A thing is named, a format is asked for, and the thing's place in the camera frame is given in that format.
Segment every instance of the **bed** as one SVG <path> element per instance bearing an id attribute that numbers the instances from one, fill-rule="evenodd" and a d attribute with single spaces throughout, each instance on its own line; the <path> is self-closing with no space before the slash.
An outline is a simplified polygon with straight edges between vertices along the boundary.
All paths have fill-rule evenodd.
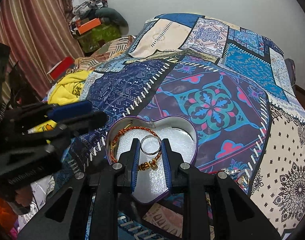
<path id="1" fill-rule="evenodd" d="M 76 61 L 93 70 L 79 100 L 90 100 L 108 121 L 73 141 L 54 187 L 74 172 L 108 165 L 106 135 L 118 119 L 180 115 L 198 133 L 194 165 L 203 172 L 240 169 L 249 179 L 245 194 L 287 238 L 305 215 L 305 110 L 281 49 L 251 30 L 197 14 L 159 15 L 136 38 L 112 43 Z M 119 203 L 121 238 L 181 237 L 182 195 L 150 205 L 121 196 Z"/>

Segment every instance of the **silver bangle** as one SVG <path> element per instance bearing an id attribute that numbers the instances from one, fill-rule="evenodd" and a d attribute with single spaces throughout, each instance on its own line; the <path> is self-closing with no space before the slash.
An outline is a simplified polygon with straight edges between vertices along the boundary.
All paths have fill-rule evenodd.
<path id="1" fill-rule="evenodd" d="M 158 140 L 158 142 L 159 142 L 159 148 L 158 148 L 158 150 L 157 151 L 155 151 L 155 152 L 153 152 L 153 153 L 147 153 L 147 152 L 145 152 L 143 149 L 142 149 L 142 143 L 143 143 L 143 141 L 145 140 L 145 139 L 148 139 L 148 138 L 155 138 L 155 139 L 157 139 Z M 146 155 L 155 155 L 155 154 L 157 154 L 159 151 L 160 151 L 160 149 L 161 149 L 161 141 L 160 141 L 160 139 L 158 138 L 158 137 L 156 137 L 156 136 L 154 136 L 154 135 L 147 135 L 147 136 L 145 136 L 144 138 L 142 138 L 142 140 L 140 141 L 140 149 L 142 150 L 142 152 L 144 153 L 144 154 L 146 154 Z"/>

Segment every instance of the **curtain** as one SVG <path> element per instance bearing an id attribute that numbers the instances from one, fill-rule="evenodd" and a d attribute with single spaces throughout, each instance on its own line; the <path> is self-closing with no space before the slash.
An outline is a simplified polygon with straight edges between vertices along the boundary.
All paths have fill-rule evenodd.
<path id="1" fill-rule="evenodd" d="M 69 30 L 71 0 L 2 0 L 0 42 L 11 48 L 10 61 L 25 73 L 43 98 L 50 89 L 46 73 L 67 56 L 84 54 Z"/>

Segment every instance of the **black mandala print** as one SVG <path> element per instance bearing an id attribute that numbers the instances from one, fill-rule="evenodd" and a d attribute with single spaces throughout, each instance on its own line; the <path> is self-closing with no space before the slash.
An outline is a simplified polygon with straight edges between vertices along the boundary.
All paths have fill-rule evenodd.
<path id="1" fill-rule="evenodd" d="M 280 175 L 281 192 L 273 203 L 280 207 L 281 222 L 294 217 L 300 221 L 305 213 L 305 166 L 293 163 L 291 170 Z"/>
<path id="2" fill-rule="evenodd" d="M 279 118 L 286 119 L 286 122 L 289 123 L 293 121 L 294 124 L 297 126 L 298 136 L 301 147 L 305 144 L 305 123 L 300 123 L 297 118 L 292 117 L 291 115 L 287 114 L 281 108 L 278 108 L 274 105 L 270 105 L 270 112 L 272 116 L 272 123 L 275 124 L 275 119 L 279 121 Z"/>
<path id="3" fill-rule="evenodd" d="M 260 187 L 263 186 L 262 176 L 260 176 L 260 168 L 257 171 L 256 176 L 254 177 L 253 187 L 251 189 L 251 195 L 254 194 L 254 191 L 259 191 Z"/>

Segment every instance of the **jewelry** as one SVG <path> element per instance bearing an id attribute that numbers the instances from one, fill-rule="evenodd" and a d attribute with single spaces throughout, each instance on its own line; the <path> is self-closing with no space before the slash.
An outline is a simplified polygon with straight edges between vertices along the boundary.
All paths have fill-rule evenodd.
<path id="1" fill-rule="evenodd" d="M 159 143 L 159 148 L 158 148 L 158 150 L 156 150 L 155 152 L 153 152 L 153 153 L 147 153 L 147 152 L 145 152 L 143 149 L 142 149 L 142 143 L 143 143 L 143 141 L 145 140 L 145 139 L 148 139 L 148 138 L 155 138 L 155 139 L 157 139 L 158 140 L 158 143 Z M 142 150 L 142 152 L 144 153 L 144 154 L 146 154 L 146 155 L 155 155 L 156 153 L 158 153 L 159 151 L 160 151 L 160 148 L 161 148 L 161 141 L 160 141 L 160 139 L 159 139 L 159 137 L 156 137 L 156 136 L 154 136 L 154 135 L 147 135 L 147 136 L 145 136 L 141 141 L 140 141 L 140 149 Z"/>
<path id="2" fill-rule="evenodd" d="M 150 132 L 155 138 L 158 139 L 158 141 L 160 142 L 161 145 L 161 140 L 159 138 L 159 136 L 151 129 L 146 128 L 146 127 L 142 127 L 142 126 L 133 126 L 133 127 L 129 127 L 130 125 L 132 125 L 132 123 L 128 124 L 125 128 L 121 129 L 117 135 L 114 137 L 113 141 L 110 143 L 110 157 L 112 159 L 112 161 L 114 163 L 118 162 L 117 159 L 115 158 L 115 153 L 114 153 L 114 149 L 117 145 L 117 141 L 120 138 L 120 136 L 124 135 L 126 132 L 130 131 L 130 130 L 134 130 L 134 129 L 140 129 L 140 130 L 145 130 Z M 158 169 L 157 166 L 157 160 L 160 158 L 161 156 L 161 150 L 159 148 L 159 152 L 157 154 L 156 157 L 154 157 L 151 161 L 149 162 L 145 162 L 145 163 L 141 163 L 138 165 L 138 170 L 139 171 L 145 171 L 148 170 L 149 168 L 152 168 L 153 170 Z"/>

